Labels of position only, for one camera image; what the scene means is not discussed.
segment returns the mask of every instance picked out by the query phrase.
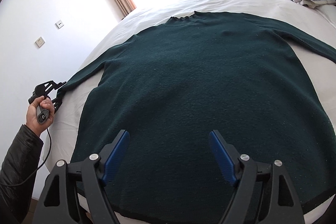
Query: person's arm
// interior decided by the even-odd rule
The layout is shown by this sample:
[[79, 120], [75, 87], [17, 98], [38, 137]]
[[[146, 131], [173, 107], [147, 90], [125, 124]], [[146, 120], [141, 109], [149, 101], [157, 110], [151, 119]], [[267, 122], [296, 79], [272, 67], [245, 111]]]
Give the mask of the person's arm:
[[[36, 117], [38, 105], [48, 109], [50, 115], [44, 124], [39, 124]], [[26, 217], [33, 194], [36, 173], [24, 184], [8, 187], [23, 182], [33, 173], [40, 160], [43, 142], [39, 138], [53, 122], [54, 106], [49, 98], [41, 96], [28, 107], [26, 124], [22, 125], [10, 146], [0, 170], [0, 195], [5, 204], [21, 223]]]

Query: hand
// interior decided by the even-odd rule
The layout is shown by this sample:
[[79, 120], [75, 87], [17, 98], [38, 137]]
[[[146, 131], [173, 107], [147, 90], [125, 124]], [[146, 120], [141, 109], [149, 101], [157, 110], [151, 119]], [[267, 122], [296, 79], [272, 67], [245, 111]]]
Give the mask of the hand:
[[[49, 110], [50, 112], [49, 117], [44, 124], [39, 124], [37, 122], [36, 108], [39, 105]], [[55, 108], [52, 101], [49, 98], [44, 99], [44, 96], [41, 96], [39, 98], [36, 98], [34, 102], [32, 102], [29, 105], [26, 115], [26, 126], [31, 131], [33, 131], [36, 134], [36, 136], [40, 137], [41, 133], [45, 131], [53, 123], [54, 115], [55, 115]]]

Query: white wall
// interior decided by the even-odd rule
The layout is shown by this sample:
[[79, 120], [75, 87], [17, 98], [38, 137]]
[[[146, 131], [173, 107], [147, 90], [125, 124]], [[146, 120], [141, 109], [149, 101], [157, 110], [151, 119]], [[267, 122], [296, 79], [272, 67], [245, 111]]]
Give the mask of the white wall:
[[[58, 29], [55, 23], [62, 20]], [[2, 0], [0, 3], [0, 161], [21, 124], [36, 85], [68, 80], [122, 19], [114, 0]], [[42, 36], [46, 43], [34, 42]], [[48, 174], [37, 174], [38, 198]]]

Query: blue gripper pad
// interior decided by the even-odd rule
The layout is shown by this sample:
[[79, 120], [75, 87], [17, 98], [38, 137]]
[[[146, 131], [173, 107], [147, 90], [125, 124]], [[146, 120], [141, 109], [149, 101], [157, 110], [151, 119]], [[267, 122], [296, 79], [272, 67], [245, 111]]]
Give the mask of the blue gripper pad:
[[221, 142], [217, 134], [219, 132], [211, 131], [209, 133], [209, 145], [212, 153], [215, 156], [219, 169], [224, 177], [224, 179], [229, 182], [232, 186], [235, 186], [238, 182], [236, 177], [236, 168], [233, 160], [230, 158], [228, 152], [224, 148], [224, 144]]
[[101, 182], [104, 186], [107, 185], [107, 182], [112, 181], [118, 172], [121, 161], [123, 160], [129, 146], [129, 141], [129, 133], [126, 130], [121, 130], [113, 142], [105, 145], [101, 150], [100, 163], [104, 166]]

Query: metal screw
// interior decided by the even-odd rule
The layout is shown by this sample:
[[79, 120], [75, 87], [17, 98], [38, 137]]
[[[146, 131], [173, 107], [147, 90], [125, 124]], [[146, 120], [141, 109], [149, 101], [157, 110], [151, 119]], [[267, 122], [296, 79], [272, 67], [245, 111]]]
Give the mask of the metal screw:
[[64, 160], [59, 160], [58, 162], [56, 162], [56, 165], [58, 166], [58, 167], [61, 167], [61, 166], [63, 166], [65, 163], [64, 163]]
[[89, 159], [90, 160], [96, 160], [96, 159], [98, 159], [99, 158], [99, 155], [98, 154], [91, 154], [90, 156], [89, 156]]
[[243, 160], [243, 161], [248, 161], [250, 159], [250, 156], [249, 155], [246, 155], [246, 154], [241, 154], [240, 155], [240, 158]]
[[276, 166], [281, 166], [282, 165], [282, 161], [281, 160], [275, 160], [274, 161], [274, 164], [276, 165]]

